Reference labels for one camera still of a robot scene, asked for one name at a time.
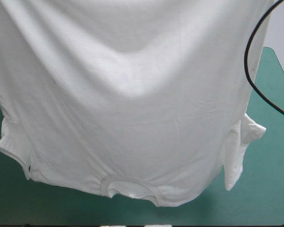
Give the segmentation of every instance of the white wall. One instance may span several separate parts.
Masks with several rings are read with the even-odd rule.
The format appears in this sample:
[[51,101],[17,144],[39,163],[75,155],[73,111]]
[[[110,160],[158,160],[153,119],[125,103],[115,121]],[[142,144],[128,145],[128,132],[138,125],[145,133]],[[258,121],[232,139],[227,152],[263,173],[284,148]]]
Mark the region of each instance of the white wall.
[[284,2],[270,15],[264,46],[275,51],[284,71]]

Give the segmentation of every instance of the green surface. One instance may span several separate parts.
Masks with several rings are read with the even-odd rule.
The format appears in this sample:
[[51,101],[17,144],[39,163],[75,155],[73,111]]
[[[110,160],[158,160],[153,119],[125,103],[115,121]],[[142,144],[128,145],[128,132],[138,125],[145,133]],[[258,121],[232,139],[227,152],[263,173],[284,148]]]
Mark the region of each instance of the green surface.
[[[284,108],[284,73],[273,50],[264,48],[256,83]],[[284,223],[284,117],[254,92],[248,114],[267,127],[248,148],[235,187],[223,173],[194,201],[156,208],[149,201],[113,199],[27,181],[20,165],[0,153],[0,224],[48,225],[279,225]]]

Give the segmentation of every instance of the black cable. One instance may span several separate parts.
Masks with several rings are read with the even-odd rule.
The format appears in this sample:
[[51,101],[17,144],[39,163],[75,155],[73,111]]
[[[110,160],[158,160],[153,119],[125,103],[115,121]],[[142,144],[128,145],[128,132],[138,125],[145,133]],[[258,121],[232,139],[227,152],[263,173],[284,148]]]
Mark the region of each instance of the black cable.
[[264,99],[265,102],[267,102],[269,105],[271,105],[275,110],[277,110],[278,112],[280,112],[281,114],[284,115],[284,110],[282,110],[280,107],[278,107],[276,104],[274,104],[273,102],[271,102],[268,98],[266,98],[265,95],[262,94],[262,92],[260,92],[260,90],[257,88],[257,86],[252,82],[250,75],[249,75],[249,70],[248,70],[248,53],[249,53],[249,49],[251,46],[251,42],[253,40],[253,38],[255,37],[258,29],[260,28],[261,24],[263,23],[263,21],[266,19],[266,17],[271,13],[271,11],[274,10],[274,8],[276,8],[280,3],[282,3],[284,0],[279,0],[277,1],[275,4],[273,4],[267,11],[266,13],[261,17],[261,19],[258,21],[255,29],[253,30],[253,32],[251,33],[251,36],[248,40],[246,49],[245,49],[245,54],[244,54],[244,70],[245,70],[245,74],[246,74],[246,78],[249,82],[249,84],[252,86],[252,88],[257,92],[257,94]]

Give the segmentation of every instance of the white t-shirt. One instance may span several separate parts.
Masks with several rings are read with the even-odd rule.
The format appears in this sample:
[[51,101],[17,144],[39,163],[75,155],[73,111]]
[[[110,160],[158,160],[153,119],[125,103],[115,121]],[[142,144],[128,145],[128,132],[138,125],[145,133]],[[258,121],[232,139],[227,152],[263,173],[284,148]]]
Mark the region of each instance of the white t-shirt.
[[[0,151],[27,179],[178,206],[265,128],[248,38],[272,0],[1,0]],[[255,78],[267,21],[249,55]]]

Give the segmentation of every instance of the t-shirt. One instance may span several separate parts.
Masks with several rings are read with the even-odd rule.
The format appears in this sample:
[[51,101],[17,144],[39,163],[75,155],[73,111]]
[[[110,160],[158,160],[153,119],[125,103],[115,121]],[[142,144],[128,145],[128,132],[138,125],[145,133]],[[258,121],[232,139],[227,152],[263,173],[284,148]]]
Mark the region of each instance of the t-shirt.
[[[1,0],[0,151],[27,179],[175,207],[265,128],[248,38],[272,0]],[[267,21],[249,54],[254,79]]]

